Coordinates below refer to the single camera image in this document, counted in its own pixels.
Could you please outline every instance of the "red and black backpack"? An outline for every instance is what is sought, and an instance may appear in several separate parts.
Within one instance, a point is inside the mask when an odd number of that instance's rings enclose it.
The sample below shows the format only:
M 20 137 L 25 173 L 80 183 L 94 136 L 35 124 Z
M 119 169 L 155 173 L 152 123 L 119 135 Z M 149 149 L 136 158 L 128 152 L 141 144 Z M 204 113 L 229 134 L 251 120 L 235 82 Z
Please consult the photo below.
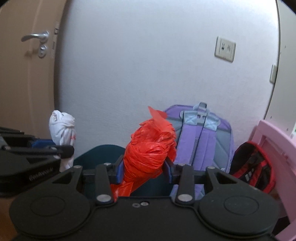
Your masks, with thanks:
M 229 173 L 265 193 L 276 183 L 267 154 L 253 142 L 245 142 L 235 151 Z

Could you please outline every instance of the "green trash bin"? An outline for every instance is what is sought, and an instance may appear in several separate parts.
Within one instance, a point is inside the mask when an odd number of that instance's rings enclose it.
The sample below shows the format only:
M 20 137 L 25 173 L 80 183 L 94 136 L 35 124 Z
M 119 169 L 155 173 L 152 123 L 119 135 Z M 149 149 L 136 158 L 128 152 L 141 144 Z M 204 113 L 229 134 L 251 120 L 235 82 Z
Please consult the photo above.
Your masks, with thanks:
M 83 169 L 94 169 L 97 165 L 105 162 L 115 163 L 123 155 L 125 148 L 117 145 L 100 145 L 85 152 L 74 160 L 74 165 L 81 165 Z M 173 185 L 166 183 L 163 174 L 144 183 L 131 193 L 131 196 L 169 196 Z M 95 199 L 94 183 L 84 186 L 83 194 L 88 199 Z

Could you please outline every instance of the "plastic bag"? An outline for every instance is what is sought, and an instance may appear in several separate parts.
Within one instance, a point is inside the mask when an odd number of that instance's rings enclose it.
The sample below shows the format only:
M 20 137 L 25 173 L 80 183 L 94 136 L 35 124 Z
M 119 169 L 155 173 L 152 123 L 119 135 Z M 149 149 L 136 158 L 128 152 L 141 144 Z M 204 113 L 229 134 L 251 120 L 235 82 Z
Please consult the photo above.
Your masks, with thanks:
M 134 190 L 162 173 L 166 157 L 176 157 L 176 133 L 167 114 L 148 107 L 151 119 L 140 124 L 131 135 L 124 154 L 124 178 L 122 184 L 111 185 L 114 199 L 129 196 Z

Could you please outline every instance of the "wall outlet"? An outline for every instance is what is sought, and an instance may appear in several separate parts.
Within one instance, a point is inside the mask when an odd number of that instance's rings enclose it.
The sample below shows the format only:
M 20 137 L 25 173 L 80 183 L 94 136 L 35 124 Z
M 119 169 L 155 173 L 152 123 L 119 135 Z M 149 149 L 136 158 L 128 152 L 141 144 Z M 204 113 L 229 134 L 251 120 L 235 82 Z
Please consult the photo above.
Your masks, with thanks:
M 229 62 L 233 62 L 235 53 L 235 42 L 217 37 L 215 56 Z

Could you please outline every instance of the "pink wooden frame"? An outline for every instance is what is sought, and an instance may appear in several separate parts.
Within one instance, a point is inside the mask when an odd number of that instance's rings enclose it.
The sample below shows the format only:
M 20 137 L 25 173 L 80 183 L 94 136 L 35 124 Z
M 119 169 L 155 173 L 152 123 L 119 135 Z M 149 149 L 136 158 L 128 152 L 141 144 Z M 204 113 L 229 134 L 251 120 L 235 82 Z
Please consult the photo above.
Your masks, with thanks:
M 252 141 L 270 157 L 276 175 L 276 190 L 290 220 L 290 225 L 276 238 L 296 239 L 296 142 L 265 120 L 261 120 Z

